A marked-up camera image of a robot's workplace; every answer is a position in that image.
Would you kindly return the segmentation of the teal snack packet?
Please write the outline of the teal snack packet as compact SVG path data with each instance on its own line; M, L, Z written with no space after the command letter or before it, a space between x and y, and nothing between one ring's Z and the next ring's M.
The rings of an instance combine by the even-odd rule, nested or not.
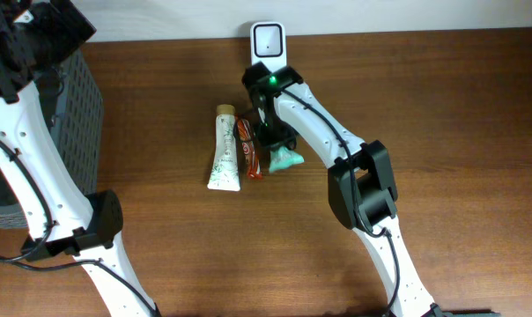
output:
M269 173L285 170L291 166L304 163L304 158L295 151L281 146L270 152Z

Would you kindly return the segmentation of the orange red snack bar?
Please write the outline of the orange red snack bar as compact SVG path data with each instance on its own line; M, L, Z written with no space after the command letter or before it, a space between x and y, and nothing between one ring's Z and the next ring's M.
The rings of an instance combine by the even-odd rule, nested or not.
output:
M237 117L236 132L245 156L246 175L249 179L260 180L262 178L262 169L254 144L255 134L249 121L242 117Z

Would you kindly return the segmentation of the white floral cream tube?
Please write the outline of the white floral cream tube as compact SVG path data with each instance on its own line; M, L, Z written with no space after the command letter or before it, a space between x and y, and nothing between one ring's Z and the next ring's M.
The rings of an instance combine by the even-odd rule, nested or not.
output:
M208 189L240 191L237 145L233 134L235 108L232 105L217 106L216 148L207 184Z

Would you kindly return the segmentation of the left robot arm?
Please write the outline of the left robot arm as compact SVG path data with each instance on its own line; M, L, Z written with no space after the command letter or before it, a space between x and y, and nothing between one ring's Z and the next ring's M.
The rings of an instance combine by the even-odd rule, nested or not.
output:
M113 316L158 316L122 243L112 190L84 195L71 179L41 112L34 76L63 62L96 32L70 1L0 1L0 171L26 214L19 255L0 262L34 271L60 253L83 267Z

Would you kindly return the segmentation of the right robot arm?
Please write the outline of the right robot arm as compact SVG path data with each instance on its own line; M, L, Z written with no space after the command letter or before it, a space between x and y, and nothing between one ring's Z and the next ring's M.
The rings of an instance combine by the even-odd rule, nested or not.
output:
M329 206L370 255L388 297L384 315L443 315L405 246L387 148L380 141L365 142L340 124L290 66L272 72L256 63L245 70L242 84L260 115L256 139L262 147L293 149L302 137L326 166Z

